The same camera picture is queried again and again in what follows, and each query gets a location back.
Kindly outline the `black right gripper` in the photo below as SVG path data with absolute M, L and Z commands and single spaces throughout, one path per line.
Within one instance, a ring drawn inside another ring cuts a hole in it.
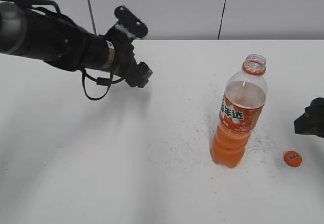
M 300 135 L 315 135 L 323 138 L 323 98 L 313 99 L 304 113 L 294 120 L 294 130 Z

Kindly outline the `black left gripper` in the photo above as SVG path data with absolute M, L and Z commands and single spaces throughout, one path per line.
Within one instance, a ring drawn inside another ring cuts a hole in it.
M 119 77 L 112 83 L 126 81 L 130 87 L 145 87 L 153 72 L 145 62 L 136 62 L 132 42 L 138 37 L 124 26 L 113 26 L 106 33 L 105 38 L 113 44 L 114 48 L 114 59 L 108 72 Z

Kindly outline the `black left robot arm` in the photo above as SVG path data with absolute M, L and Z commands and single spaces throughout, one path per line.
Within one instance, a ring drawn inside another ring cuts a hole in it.
M 127 7 L 114 10 L 116 24 L 95 35 L 75 24 L 49 0 L 1 0 L 1 53 L 32 58 L 66 71 L 110 72 L 131 87 L 144 87 L 152 70 L 136 62 L 133 40 L 147 26 Z

